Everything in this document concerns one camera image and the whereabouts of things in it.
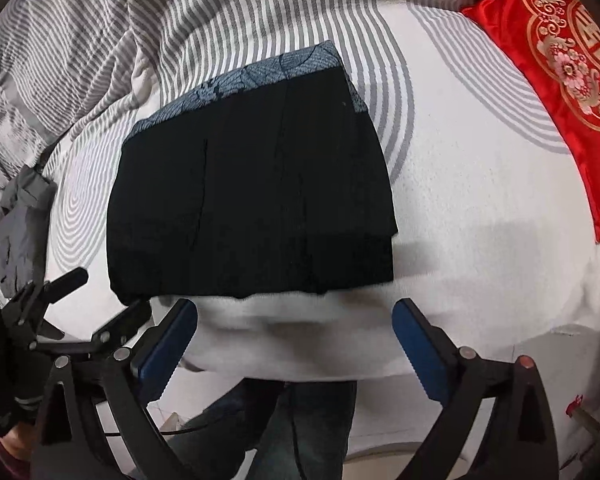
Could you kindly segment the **left hand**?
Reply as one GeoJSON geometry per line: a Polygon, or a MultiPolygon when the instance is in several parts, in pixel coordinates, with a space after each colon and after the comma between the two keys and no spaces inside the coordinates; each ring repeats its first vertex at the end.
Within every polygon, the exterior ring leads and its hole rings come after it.
{"type": "Polygon", "coordinates": [[[34,446],[34,427],[24,422],[0,437],[0,480],[29,480],[34,446]]]}

